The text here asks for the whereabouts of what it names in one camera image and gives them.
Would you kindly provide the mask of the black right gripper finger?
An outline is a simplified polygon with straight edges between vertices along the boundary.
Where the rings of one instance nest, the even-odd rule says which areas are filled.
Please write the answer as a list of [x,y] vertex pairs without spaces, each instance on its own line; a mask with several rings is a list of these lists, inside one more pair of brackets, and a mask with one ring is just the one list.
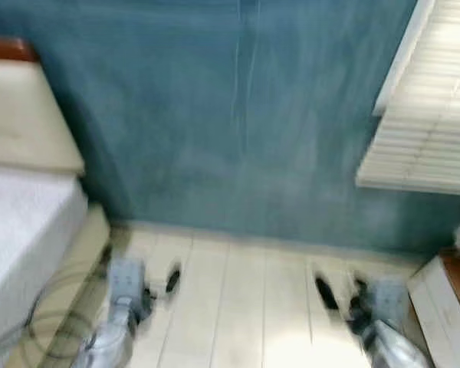
[[324,274],[316,274],[314,276],[315,290],[319,294],[319,298],[322,301],[324,307],[328,310],[339,310],[339,304],[335,298],[334,292],[331,285]]

